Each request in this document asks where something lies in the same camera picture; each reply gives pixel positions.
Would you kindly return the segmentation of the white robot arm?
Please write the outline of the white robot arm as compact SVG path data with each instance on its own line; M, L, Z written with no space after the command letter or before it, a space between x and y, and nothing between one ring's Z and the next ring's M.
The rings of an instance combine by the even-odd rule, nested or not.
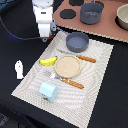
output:
M53 19L53 3L54 0L32 0L39 35L43 42L46 42L56 31L55 20Z

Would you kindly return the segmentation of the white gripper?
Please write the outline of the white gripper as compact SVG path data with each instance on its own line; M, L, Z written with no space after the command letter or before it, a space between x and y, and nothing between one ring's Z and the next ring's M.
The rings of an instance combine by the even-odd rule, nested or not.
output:
M39 8L34 6L33 11L38 24L40 38L46 42L56 31L56 24L53 18L53 8Z

